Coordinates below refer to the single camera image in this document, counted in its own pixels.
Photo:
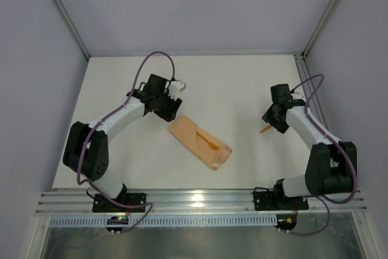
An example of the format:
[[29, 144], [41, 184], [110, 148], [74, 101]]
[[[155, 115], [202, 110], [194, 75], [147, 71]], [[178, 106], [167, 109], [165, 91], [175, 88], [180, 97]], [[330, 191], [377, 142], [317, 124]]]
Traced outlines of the right aluminium side rail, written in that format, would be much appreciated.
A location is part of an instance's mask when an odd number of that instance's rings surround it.
[[300, 83], [293, 88], [294, 94], [298, 98], [304, 97], [306, 105], [292, 110], [289, 114], [292, 128], [308, 148], [319, 143], [337, 143], [340, 139], [326, 129], [326, 120], [318, 99], [318, 90], [324, 82], [324, 75], [312, 75], [302, 55], [295, 55], [294, 59], [300, 78]]

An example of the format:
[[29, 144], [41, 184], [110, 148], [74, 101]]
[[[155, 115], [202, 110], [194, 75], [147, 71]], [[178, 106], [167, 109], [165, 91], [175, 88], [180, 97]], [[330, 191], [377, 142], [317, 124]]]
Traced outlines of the orange plastic knife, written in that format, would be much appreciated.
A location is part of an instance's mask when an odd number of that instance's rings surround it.
[[212, 150], [218, 150], [219, 147], [213, 142], [209, 141], [204, 135], [202, 135], [199, 131], [196, 132], [196, 135], [201, 138], [205, 143], [207, 143], [208, 147]]

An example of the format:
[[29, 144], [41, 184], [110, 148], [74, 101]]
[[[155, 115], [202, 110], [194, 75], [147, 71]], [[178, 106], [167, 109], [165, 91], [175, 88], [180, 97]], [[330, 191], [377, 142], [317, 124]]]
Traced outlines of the aluminium front rail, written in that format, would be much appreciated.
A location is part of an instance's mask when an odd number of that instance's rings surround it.
[[[152, 215], [256, 214], [252, 189], [131, 189], [145, 193]], [[84, 189], [43, 192], [35, 215], [93, 215]]]

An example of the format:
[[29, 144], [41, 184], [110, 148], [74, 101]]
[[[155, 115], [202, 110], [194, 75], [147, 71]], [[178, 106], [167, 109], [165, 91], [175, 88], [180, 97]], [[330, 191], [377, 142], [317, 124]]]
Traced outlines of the right aluminium corner post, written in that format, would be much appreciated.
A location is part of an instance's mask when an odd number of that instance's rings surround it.
[[309, 53], [314, 48], [316, 42], [319, 40], [319, 37], [322, 35], [324, 29], [329, 24], [333, 14], [335, 13], [337, 7], [341, 3], [342, 0], [329, 0], [327, 3], [322, 15], [319, 17], [318, 23], [316, 24], [313, 32], [301, 53], [302, 57], [305, 59], [308, 57]]

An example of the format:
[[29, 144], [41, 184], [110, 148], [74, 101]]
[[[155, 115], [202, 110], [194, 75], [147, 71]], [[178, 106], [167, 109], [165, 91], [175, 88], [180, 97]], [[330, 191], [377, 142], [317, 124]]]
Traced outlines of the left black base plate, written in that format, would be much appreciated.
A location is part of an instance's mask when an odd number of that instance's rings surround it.
[[[119, 204], [125, 204], [126, 206], [137, 206], [146, 203], [145, 193], [122, 193], [116, 199]], [[113, 204], [101, 194], [96, 194], [93, 202], [92, 212], [93, 213], [144, 213], [146, 207], [142, 206], [139, 208], [124, 208], [116, 204]]]

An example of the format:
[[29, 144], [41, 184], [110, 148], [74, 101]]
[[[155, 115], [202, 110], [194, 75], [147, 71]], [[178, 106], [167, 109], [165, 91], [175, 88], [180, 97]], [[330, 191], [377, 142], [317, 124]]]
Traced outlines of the peach satin napkin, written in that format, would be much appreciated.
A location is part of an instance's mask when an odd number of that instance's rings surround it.
[[[227, 144], [207, 133], [194, 121], [184, 115], [174, 121], [173, 124], [168, 127], [168, 131], [187, 150], [194, 154], [197, 159], [201, 160], [213, 171], [218, 170], [218, 168], [229, 159], [233, 152]], [[209, 141], [216, 144], [219, 149], [210, 149], [207, 143], [196, 135], [197, 131], [204, 135]]]

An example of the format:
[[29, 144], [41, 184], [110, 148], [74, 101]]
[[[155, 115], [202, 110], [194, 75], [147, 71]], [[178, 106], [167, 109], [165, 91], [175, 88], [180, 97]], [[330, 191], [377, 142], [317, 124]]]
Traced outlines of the right controller board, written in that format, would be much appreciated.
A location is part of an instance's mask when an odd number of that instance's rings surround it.
[[297, 223], [296, 215], [277, 215], [275, 229], [277, 232], [291, 234]]

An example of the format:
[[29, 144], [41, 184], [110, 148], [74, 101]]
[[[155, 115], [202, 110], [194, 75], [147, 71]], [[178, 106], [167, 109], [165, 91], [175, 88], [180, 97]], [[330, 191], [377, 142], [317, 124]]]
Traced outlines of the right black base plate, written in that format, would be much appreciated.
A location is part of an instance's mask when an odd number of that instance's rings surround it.
[[282, 193], [264, 187], [254, 188], [253, 203], [256, 211], [309, 210], [308, 201], [303, 197], [286, 197]]

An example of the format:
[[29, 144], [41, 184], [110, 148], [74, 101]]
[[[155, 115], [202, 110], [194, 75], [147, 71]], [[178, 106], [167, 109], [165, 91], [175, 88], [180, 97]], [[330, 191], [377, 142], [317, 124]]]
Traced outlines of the controller board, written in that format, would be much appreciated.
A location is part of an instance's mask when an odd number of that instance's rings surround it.
[[296, 215], [277, 215], [275, 229], [277, 232], [291, 234], [297, 223]]
[[105, 224], [105, 228], [110, 234], [114, 235], [120, 234], [128, 225], [128, 217], [119, 215], [108, 218]]

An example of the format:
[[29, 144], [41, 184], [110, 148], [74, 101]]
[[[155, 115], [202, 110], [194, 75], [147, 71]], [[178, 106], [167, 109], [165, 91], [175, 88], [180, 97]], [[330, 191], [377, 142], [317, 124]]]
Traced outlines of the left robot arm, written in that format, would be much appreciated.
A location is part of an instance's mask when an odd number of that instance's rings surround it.
[[69, 131], [62, 162], [76, 173], [79, 185], [89, 183], [106, 201], [124, 207], [127, 188], [109, 171], [109, 143], [117, 134], [148, 113], [166, 122], [176, 118], [182, 103], [183, 81], [151, 74], [133, 88], [112, 112], [90, 123], [75, 122]]

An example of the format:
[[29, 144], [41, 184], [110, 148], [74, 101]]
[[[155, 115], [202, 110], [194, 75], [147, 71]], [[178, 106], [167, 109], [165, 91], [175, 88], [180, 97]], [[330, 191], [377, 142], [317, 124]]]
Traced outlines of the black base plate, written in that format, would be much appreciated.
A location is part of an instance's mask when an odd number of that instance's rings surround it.
[[303, 197], [286, 197], [282, 193], [264, 187], [254, 188], [253, 203], [256, 211], [309, 210], [308, 201]]
[[[116, 199], [119, 204], [125, 204], [126, 206], [137, 206], [146, 203], [145, 193], [122, 193]], [[92, 212], [93, 213], [144, 213], [146, 207], [142, 206], [139, 208], [124, 208], [116, 204], [113, 204], [101, 194], [96, 194], [93, 202]]]

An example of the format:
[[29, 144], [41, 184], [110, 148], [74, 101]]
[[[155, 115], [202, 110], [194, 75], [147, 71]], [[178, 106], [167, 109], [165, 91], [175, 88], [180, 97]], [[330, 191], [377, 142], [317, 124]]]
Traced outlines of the orange plastic fork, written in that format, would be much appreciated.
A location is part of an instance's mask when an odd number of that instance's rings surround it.
[[266, 126], [265, 128], [263, 128], [263, 129], [260, 131], [260, 133], [264, 133], [264, 132], [268, 131], [268, 130], [271, 129], [271, 128], [272, 128], [272, 126], [271, 126], [271, 125], [268, 125], [268, 126]]

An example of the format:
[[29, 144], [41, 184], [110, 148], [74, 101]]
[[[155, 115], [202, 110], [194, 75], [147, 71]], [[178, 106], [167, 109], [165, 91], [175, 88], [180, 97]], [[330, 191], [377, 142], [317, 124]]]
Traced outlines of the left aluminium corner post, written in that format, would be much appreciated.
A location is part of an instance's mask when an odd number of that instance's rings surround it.
[[89, 61], [91, 58], [91, 55], [84, 44], [84, 41], [81, 38], [81, 35], [78, 32], [78, 29], [75, 26], [75, 23], [73, 22], [73, 19], [71, 18], [70, 14], [68, 13], [64, 3], [62, 0], [52, 0], [55, 8], [57, 9], [61, 19], [63, 20], [65, 26], [67, 27], [67, 30], [71, 34], [72, 38], [76, 42], [77, 46], [79, 47], [80, 51], [82, 51], [82, 54], [86, 60]]

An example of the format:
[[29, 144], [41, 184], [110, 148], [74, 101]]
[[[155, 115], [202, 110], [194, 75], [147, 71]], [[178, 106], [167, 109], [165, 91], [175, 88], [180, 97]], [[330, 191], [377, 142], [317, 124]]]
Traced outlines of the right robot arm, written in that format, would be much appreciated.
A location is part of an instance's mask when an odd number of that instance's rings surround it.
[[357, 189], [357, 149], [341, 141], [312, 115], [303, 99], [295, 99], [288, 84], [270, 88], [272, 104], [262, 120], [286, 133], [292, 128], [310, 150], [305, 173], [277, 180], [273, 197], [285, 206], [307, 197], [322, 197], [331, 203], [346, 204]]

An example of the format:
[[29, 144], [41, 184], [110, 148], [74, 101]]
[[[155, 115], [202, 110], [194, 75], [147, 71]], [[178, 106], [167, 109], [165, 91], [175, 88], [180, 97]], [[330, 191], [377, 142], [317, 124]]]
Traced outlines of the aluminium corner post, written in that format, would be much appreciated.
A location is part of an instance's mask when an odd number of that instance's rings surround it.
[[337, 7], [341, 3], [342, 0], [329, 0], [327, 3], [322, 15], [319, 17], [318, 23], [316, 24], [313, 32], [301, 53], [302, 57], [305, 59], [308, 57], [309, 53], [314, 48], [316, 42], [319, 40], [319, 37], [322, 35], [324, 29], [329, 24], [333, 14], [335, 13]]
[[82, 54], [86, 60], [89, 61], [91, 58], [91, 55], [84, 44], [84, 41], [81, 38], [81, 35], [78, 32], [78, 29], [75, 26], [75, 23], [73, 22], [73, 19], [71, 18], [70, 14], [68, 13], [64, 3], [62, 0], [52, 0], [55, 8], [57, 9], [61, 19], [63, 20], [65, 26], [67, 27], [67, 30], [71, 34], [72, 38], [76, 42], [77, 46], [79, 47], [80, 51], [82, 51]]

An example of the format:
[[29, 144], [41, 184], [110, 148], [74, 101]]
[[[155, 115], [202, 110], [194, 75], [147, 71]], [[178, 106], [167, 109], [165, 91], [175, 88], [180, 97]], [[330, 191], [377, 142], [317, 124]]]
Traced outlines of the left controller board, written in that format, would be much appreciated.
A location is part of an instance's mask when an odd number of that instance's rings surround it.
[[128, 225], [128, 217], [119, 215], [108, 218], [105, 224], [105, 228], [110, 234], [114, 235], [120, 234]]

